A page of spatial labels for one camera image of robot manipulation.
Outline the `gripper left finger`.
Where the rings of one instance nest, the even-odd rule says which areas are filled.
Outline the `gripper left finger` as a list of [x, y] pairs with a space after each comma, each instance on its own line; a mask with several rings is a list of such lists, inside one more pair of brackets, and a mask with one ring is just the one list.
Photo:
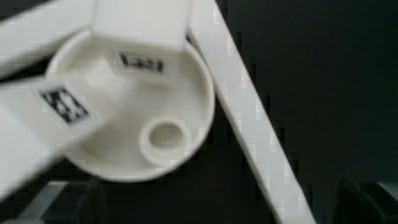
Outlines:
[[99, 181], [51, 181], [7, 224], [110, 224]]

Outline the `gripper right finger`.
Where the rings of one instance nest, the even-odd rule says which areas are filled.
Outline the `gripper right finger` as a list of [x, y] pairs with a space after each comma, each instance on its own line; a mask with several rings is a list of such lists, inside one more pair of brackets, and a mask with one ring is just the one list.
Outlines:
[[341, 180], [332, 224], [398, 224], [398, 182]]

